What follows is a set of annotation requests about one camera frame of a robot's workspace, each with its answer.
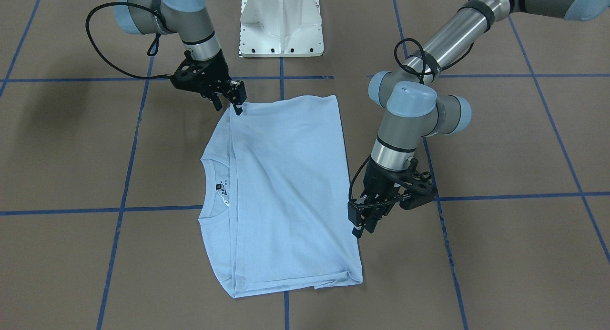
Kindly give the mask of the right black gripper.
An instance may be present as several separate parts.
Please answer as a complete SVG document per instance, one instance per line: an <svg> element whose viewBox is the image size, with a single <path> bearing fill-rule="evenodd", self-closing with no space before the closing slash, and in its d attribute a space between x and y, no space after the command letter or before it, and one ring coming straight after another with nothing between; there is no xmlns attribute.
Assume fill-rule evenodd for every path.
<svg viewBox="0 0 610 330"><path fill-rule="evenodd" d="M192 52L184 52L185 59L171 76L172 85L185 91L199 93L212 102L216 111L223 109L222 95L233 105L237 116L242 115L246 101L245 84L229 76L229 68L222 50L208 60L196 60Z"/></svg>

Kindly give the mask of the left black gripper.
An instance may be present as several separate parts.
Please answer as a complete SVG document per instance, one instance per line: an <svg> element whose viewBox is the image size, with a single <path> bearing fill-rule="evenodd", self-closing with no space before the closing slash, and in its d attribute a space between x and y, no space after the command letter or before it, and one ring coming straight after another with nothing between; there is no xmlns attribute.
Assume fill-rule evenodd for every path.
<svg viewBox="0 0 610 330"><path fill-rule="evenodd" d="M415 158L407 163L407 169L403 171L384 169L370 157L360 165L349 185L348 218L353 224L355 238L362 237L363 228L373 234L378 222L390 213L395 204L404 210L412 210L437 196L430 172L417 171L418 160ZM359 198L353 198L353 184L362 169L366 169L364 191Z"/></svg>

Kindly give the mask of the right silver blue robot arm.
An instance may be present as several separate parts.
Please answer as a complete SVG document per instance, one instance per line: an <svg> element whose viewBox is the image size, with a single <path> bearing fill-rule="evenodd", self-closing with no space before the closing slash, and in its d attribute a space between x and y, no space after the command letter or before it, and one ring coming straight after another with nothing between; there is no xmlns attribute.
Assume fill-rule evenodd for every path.
<svg viewBox="0 0 610 330"><path fill-rule="evenodd" d="M246 101L245 85L233 80L216 37L205 0L118 0L113 7L118 26L126 33L155 35L148 55L158 52L162 35L177 33L185 46L184 60L174 74L162 74L179 90L199 93L222 108L220 97L227 99L237 115Z"/></svg>

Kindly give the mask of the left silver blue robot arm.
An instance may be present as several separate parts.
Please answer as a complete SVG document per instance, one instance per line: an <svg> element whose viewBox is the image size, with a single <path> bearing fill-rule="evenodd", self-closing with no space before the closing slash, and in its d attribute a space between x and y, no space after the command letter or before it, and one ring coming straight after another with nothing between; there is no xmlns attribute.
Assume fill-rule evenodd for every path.
<svg viewBox="0 0 610 330"><path fill-rule="evenodd" d="M471 104L471 124L421 141L439 185L444 240L606 250L609 11L588 22L516 13L434 88Z"/></svg>

